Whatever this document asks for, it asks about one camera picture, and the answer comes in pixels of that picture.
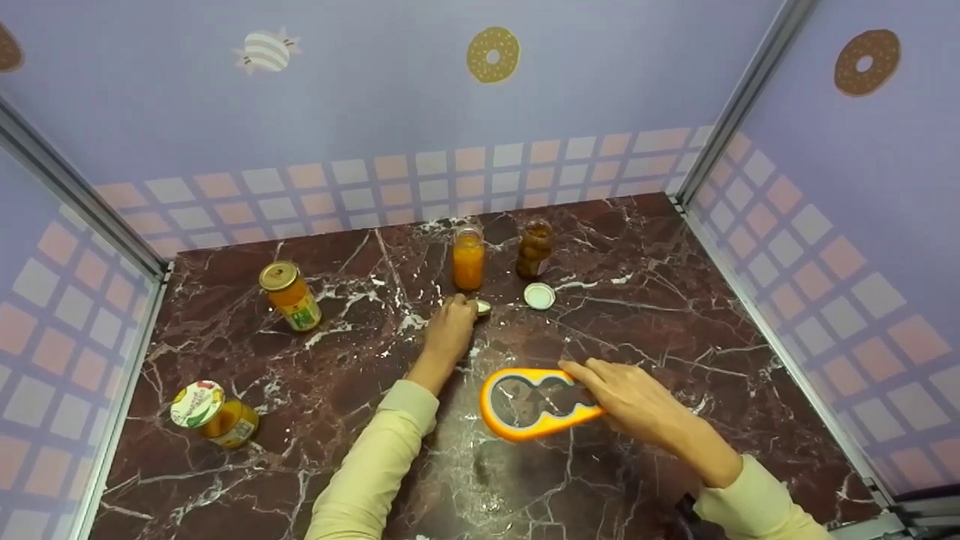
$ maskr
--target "upright jar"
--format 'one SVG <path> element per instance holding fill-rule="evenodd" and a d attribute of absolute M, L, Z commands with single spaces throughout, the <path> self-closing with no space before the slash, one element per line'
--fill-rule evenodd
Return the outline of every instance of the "upright jar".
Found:
<path fill-rule="evenodd" d="M 224 448 L 242 446 L 260 425 L 255 410 L 236 398 L 226 399 L 224 387 L 212 380 L 198 380 L 183 388 L 170 405 L 170 418 Z"/>
<path fill-rule="evenodd" d="M 278 260 L 268 264 L 260 272 L 260 286 L 295 331 L 310 331 L 320 324 L 320 306 L 293 262 Z"/>
<path fill-rule="evenodd" d="M 463 225 L 453 232 L 453 284 L 457 288 L 465 291 L 480 288 L 485 252 L 483 229 L 479 225 Z"/>
<path fill-rule="evenodd" d="M 516 274 L 535 280 L 546 270 L 546 260 L 553 253 L 555 235 L 546 220 L 534 218 L 520 230 L 520 248 L 516 254 Z"/>

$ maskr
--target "orange jar opener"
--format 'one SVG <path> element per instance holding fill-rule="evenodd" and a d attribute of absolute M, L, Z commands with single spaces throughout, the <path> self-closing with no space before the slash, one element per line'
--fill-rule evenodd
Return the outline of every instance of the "orange jar opener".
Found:
<path fill-rule="evenodd" d="M 543 385 L 549 380 L 559 380 L 567 386 L 573 386 L 576 383 L 570 375 L 559 369 L 527 369 L 527 368 L 509 368 L 502 369 L 487 378 L 483 389 L 480 392 L 480 414 L 483 416 L 487 427 L 497 436 L 511 442 L 521 442 L 543 437 L 550 433 L 556 433 L 578 424 L 583 424 L 604 413 L 603 408 L 597 405 L 584 405 L 578 403 L 573 407 L 573 411 L 566 416 L 554 416 L 547 411 L 540 413 L 540 417 L 532 426 L 518 428 L 505 423 L 493 410 L 493 391 L 498 384 L 504 380 L 522 380 L 532 387 Z"/>

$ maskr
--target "red marble surface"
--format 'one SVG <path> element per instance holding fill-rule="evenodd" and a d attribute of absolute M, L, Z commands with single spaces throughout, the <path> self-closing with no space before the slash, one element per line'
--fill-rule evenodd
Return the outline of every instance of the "red marble surface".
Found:
<path fill-rule="evenodd" d="M 516 223 L 545 216 L 558 252 L 546 312 L 513 274 Z M 696 482 L 674 458 L 585 425 L 510 444 L 479 418 L 487 375 L 598 356 L 639 364 L 734 446 L 755 455 L 824 523 L 878 513 L 867 490 L 719 271 L 662 194 L 478 218 L 479 296 L 493 304 L 442 395 L 436 430 L 405 479 L 385 537 L 683 537 L 673 503 Z M 133 395 L 91 539 L 300 539 L 310 507 L 377 403 L 416 357 L 452 292 L 448 221 L 180 254 Z M 321 298 L 294 334 L 256 284 L 295 261 Z M 172 425 L 183 385 L 213 379 L 262 426 L 224 452 Z"/>

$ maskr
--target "checkered pattern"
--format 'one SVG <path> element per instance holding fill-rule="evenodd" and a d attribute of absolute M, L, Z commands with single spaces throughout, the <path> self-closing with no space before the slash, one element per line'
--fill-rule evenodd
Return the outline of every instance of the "checkered pattern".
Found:
<path fill-rule="evenodd" d="M 894 493 L 960 482 L 960 361 L 738 134 L 691 213 Z"/>
<path fill-rule="evenodd" d="M 676 191 L 712 126 L 97 187 L 165 257 L 195 248 Z"/>
<path fill-rule="evenodd" d="M 59 539 L 130 376 L 151 290 L 66 207 L 22 264 L 0 290 L 0 536 Z"/>

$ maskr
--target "cream sleeve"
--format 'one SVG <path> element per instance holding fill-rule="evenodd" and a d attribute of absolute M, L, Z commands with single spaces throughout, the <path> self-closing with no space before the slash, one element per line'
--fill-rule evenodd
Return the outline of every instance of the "cream sleeve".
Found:
<path fill-rule="evenodd" d="M 749 455 L 743 471 L 723 489 L 704 488 L 697 514 L 719 525 L 731 540 L 821 540 L 827 530 L 790 499 L 790 493 Z"/>
<path fill-rule="evenodd" d="M 379 540 L 420 442 L 435 426 L 437 398 L 398 380 L 313 504 L 305 540 Z"/>

